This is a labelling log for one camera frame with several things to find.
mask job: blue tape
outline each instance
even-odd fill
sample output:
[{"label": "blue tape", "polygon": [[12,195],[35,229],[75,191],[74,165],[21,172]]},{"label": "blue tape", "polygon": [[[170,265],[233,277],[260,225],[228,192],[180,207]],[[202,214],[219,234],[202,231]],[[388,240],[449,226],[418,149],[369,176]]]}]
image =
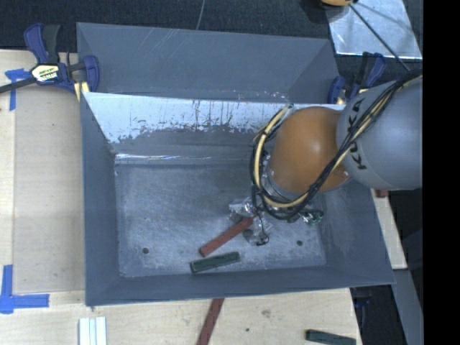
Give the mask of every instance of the blue tape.
[{"label": "blue tape", "polygon": [[1,281],[0,313],[12,314],[20,308],[48,308],[50,294],[13,295],[13,265],[3,267]]},{"label": "blue tape", "polygon": [[[32,75],[27,70],[24,70],[23,68],[7,70],[5,72],[5,75],[8,77],[8,79],[12,83],[18,80],[21,80],[21,79],[28,79],[32,77]],[[13,111],[15,108],[16,108],[16,90],[14,89],[11,91],[9,95],[9,110]]]}]

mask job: black wire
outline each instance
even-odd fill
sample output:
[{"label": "black wire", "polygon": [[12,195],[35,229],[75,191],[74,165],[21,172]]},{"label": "black wire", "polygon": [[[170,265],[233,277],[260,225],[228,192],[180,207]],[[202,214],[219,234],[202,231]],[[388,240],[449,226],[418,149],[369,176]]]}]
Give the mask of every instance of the black wire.
[{"label": "black wire", "polygon": [[201,24],[201,18],[203,18],[203,12],[204,12],[204,4],[205,4],[206,0],[202,0],[201,2],[201,10],[200,10],[200,16],[198,18],[198,23],[196,24],[196,28],[195,30],[198,31],[198,29],[200,28],[200,24]]}]

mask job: gray bin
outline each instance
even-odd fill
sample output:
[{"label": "gray bin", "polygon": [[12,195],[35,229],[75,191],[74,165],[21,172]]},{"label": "gray bin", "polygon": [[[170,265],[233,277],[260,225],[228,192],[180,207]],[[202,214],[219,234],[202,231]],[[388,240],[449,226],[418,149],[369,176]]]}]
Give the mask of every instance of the gray bin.
[{"label": "gray bin", "polygon": [[[138,71],[135,83],[129,80],[130,69],[137,61],[132,47],[154,52],[153,47],[167,42],[164,36],[156,35],[157,29],[80,24],[78,30],[80,55],[95,55],[103,78],[99,88],[103,93],[85,94],[80,105],[87,305],[394,282],[370,190],[353,180],[318,196],[326,213],[319,225],[270,220],[273,228],[269,244],[254,247],[240,235],[215,251],[238,251],[240,262],[197,275],[192,275],[188,267],[189,262],[201,258],[200,246],[231,226],[230,202],[249,195],[250,140],[254,132],[287,101],[295,102],[297,107],[309,106],[314,98],[308,94],[322,93],[325,102],[327,86],[321,89],[318,84],[305,92],[303,101],[292,101],[292,86],[283,83],[296,82],[292,73],[307,73],[310,81],[315,74],[335,76],[327,41],[278,37],[279,50],[275,45],[270,53],[277,57],[283,51],[287,60],[293,60],[295,55],[286,56],[286,47],[291,47],[292,53],[302,52],[310,63],[321,54],[324,73],[308,69],[308,65],[300,68],[302,65],[294,60],[292,65],[285,65],[290,68],[287,72],[276,69],[285,75],[283,80],[272,78],[265,68],[258,86],[272,87],[252,87],[253,82],[240,81],[245,78],[241,75],[245,70],[247,75],[254,70],[250,65],[239,68],[237,83],[230,78],[222,86],[210,81],[201,88],[193,87],[194,80],[187,82],[190,67],[186,65],[178,71],[184,78],[183,87],[178,88],[151,81],[153,67]],[[114,32],[120,30],[127,33],[117,36]],[[259,40],[256,46],[266,40],[273,44],[272,37],[266,36],[172,31],[178,32],[176,36],[210,35],[213,42],[220,42],[217,46],[228,43],[227,35],[234,47],[244,47],[246,40]],[[163,44],[150,41],[152,37]],[[100,45],[105,39],[109,40],[106,45]],[[170,57],[171,50],[182,50],[183,45],[176,44],[176,49],[165,48],[168,54],[157,54]],[[127,47],[130,54],[118,55],[117,47]],[[208,74],[213,72],[210,57],[196,56],[199,50],[192,47],[185,53],[189,51],[195,60],[204,58]],[[265,60],[254,51],[253,62],[266,65]],[[119,79],[116,88],[114,77]],[[253,96],[264,93],[263,88],[276,95]],[[185,96],[189,89],[191,94]],[[204,96],[210,92],[226,95]]]}]

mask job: black floor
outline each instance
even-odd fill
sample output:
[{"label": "black floor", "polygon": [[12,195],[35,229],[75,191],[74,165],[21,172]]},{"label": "black floor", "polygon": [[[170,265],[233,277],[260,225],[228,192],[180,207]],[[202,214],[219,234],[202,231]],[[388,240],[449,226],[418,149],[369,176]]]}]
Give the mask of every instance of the black floor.
[{"label": "black floor", "polygon": [[[423,0],[403,1],[423,53]],[[77,50],[76,22],[195,29],[201,4],[202,0],[0,0],[0,48],[25,49],[24,29],[36,22],[62,25],[57,49],[70,52]],[[330,38],[326,13],[315,0],[206,0],[200,29]],[[350,78],[358,72],[360,59],[337,56],[336,62],[340,74]],[[421,66],[407,65],[410,69]],[[404,72],[396,60],[388,60],[379,81],[391,81]],[[421,229],[421,201],[421,190],[390,194],[403,241]],[[410,240],[410,249],[417,249],[414,239]],[[423,261],[416,262],[411,272],[423,304]],[[390,287],[371,287],[368,293],[364,345],[405,344]],[[358,317],[362,318],[361,308]]]}]

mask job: blue clamp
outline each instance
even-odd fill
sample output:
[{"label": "blue clamp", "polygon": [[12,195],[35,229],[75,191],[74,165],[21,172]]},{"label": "blue clamp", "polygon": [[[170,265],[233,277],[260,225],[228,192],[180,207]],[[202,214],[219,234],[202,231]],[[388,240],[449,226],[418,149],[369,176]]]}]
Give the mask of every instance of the blue clamp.
[{"label": "blue clamp", "polygon": [[361,67],[352,83],[347,83],[345,78],[338,75],[329,88],[327,103],[337,104],[339,98],[349,102],[361,88],[371,88],[383,74],[386,62],[382,54],[363,52]]},{"label": "blue clamp", "polygon": [[[24,70],[23,68],[7,70],[5,72],[5,75],[12,83],[16,82],[17,80],[28,79],[32,77],[30,72],[28,70]],[[9,96],[9,110],[13,111],[15,108],[16,108],[16,90],[13,89],[11,90],[11,93]]]},{"label": "blue clamp", "polygon": [[[37,65],[53,64],[59,67],[58,80],[37,81],[37,84],[55,86],[75,94],[75,81],[70,76],[69,68],[64,63],[59,63],[59,55],[56,52],[56,36],[59,29],[59,25],[45,26],[43,23],[35,23],[24,31],[24,41],[27,49],[37,59]],[[98,61],[95,56],[87,55],[83,58],[83,62],[88,87],[91,91],[95,91],[99,84]]]},{"label": "blue clamp", "polygon": [[0,313],[12,314],[20,308],[48,308],[50,294],[13,295],[13,265],[3,267],[1,281]]}]

